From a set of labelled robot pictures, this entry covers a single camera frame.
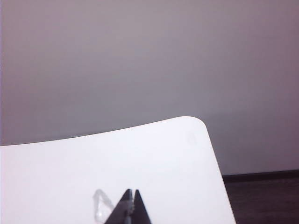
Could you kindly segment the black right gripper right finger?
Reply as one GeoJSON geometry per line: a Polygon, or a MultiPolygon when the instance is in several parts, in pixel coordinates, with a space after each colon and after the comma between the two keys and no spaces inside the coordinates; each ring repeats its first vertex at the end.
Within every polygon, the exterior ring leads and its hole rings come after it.
{"type": "Polygon", "coordinates": [[[139,190],[135,191],[134,210],[131,214],[132,224],[151,224],[150,217],[147,213],[139,190]]]}

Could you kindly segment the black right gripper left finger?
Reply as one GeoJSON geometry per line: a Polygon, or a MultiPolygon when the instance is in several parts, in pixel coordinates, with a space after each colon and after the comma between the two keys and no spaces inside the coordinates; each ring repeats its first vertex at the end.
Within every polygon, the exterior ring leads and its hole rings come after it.
{"type": "Polygon", "coordinates": [[[108,219],[106,220],[105,224],[131,224],[131,214],[132,190],[127,189],[108,219]]]}

